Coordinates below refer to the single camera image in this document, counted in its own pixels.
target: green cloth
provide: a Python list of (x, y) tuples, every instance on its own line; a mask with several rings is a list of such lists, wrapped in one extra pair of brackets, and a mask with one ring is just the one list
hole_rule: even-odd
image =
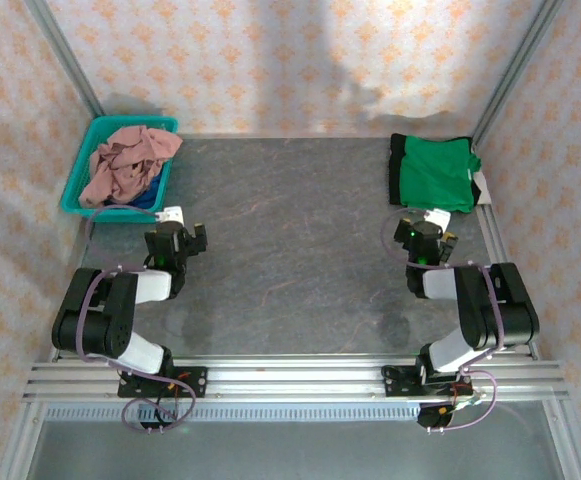
[(481, 168), (481, 159), (470, 152), (467, 138), (432, 142), (407, 137), (405, 151), (399, 174), (403, 205), (472, 211), (472, 174)]

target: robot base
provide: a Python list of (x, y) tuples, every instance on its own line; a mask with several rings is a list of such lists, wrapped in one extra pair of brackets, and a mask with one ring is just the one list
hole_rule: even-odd
[[(177, 379), (188, 385), (197, 398), (204, 398), (208, 384), (207, 367), (175, 367), (172, 352), (164, 348), (163, 363), (157, 373), (160, 377)], [(148, 380), (137, 375), (121, 374), (117, 396), (119, 398), (189, 398), (190, 393), (182, 388), (169, 389), (164, 382)]]
[(425, 365), (425, 360), (425, 356), (419, 356), (413, 366), (382, 367), (381, 376), (386, 397), (456, 396), (455, 400), (458, 401), (472, 397), (473, 389), (469, 377), (457, 373), (428, 377), (426, 373), (430, 370)]

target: plastic laundry basket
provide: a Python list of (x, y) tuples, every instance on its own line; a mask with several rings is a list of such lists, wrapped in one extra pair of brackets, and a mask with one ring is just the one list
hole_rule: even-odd
[[(63, 192), (63, 197), (61, 197), (61, 208), (65, 212), (83, 215), (84, 217), (89, 217), (95, 212), (95, 209), (82, 208), (79, 204), (79, 195), (81, 195), (85, 186), (90, 183), (90, 155), (92, 155), (100, 144), (106, 143), (108, 137), (114, 132), (122, 127), (132, 125), (146, 125), (149, 128), (160, 128), (175, 133), (179, 127), (179, 122), (176, 118), (154, 115), (111, 115), (95, 118), (90, 124), (90, 128), (88, 128), (88, 132), (79, 150), (77, 161), (72, 168), (68, 184)], [(166, 187), (171, 169), (172, 161), (165, 162), (161, 169), (161, 180), (159, 182), (157, 198), (154, 205), (147, 209), (150, 212), (158, 212), (163, 209), (163, 201), (166, 195)], [(150, 215), (132, 210), (115, 209), (100, 213), (94, 221), (108, 223), (153, 223), (154, 218)]]

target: patterned wallpaper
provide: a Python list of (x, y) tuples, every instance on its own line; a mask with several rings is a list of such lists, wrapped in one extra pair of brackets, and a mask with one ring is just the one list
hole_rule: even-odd
[(540, 0), (49, 0), (107, 113), (202, 135), (471, 134)]
[(0, 1), (0, 459), (78, 255), (58, 200), (90, 121), (20, 0)]
[(479, 149), (511, 257), (581, 418), (581, 0), (564, 2)]

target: folded clothing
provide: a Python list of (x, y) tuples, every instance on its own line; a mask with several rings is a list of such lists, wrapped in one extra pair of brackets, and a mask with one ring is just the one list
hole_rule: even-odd
[(394, 134), (390, 139), (390, 203), (468, 213), (480, 190), (473, 181), (481, 160), (471, 152), (471, 139), (434, 142)]
[(131, 202), (151, 188), (152, 180), (181, 143), (174, 133), (145, 125), (117, 130), (90, 156), (91, 180), (79, 203), (84, 208), (97, 208), (105, 201)]

